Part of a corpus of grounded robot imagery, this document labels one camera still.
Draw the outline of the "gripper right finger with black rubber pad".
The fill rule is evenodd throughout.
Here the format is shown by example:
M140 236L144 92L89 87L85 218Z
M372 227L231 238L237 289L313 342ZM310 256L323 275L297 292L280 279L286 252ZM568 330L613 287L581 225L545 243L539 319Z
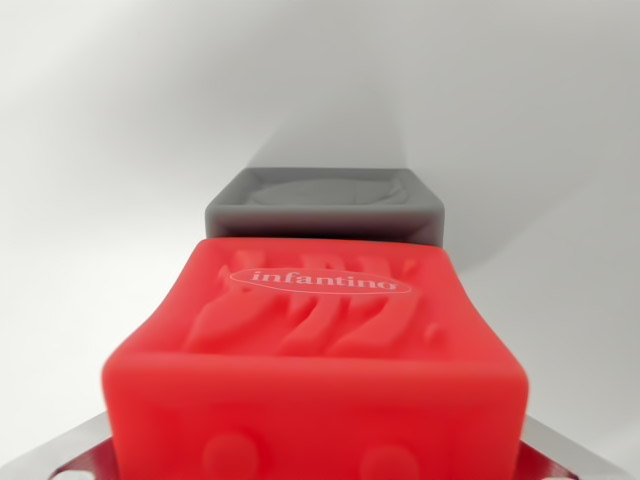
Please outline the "gripper right finger with black rubber pad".
M528 416L518 456L518 478L630 479L631 475Z

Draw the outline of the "gripper left finger with black rubber pad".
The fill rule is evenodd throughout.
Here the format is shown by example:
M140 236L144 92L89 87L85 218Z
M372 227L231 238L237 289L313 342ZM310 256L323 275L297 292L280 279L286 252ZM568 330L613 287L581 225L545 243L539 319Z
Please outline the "gripper left finger with black rubber pad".
M8 463L9 479L115 479L116 461L106 415L97 415Z

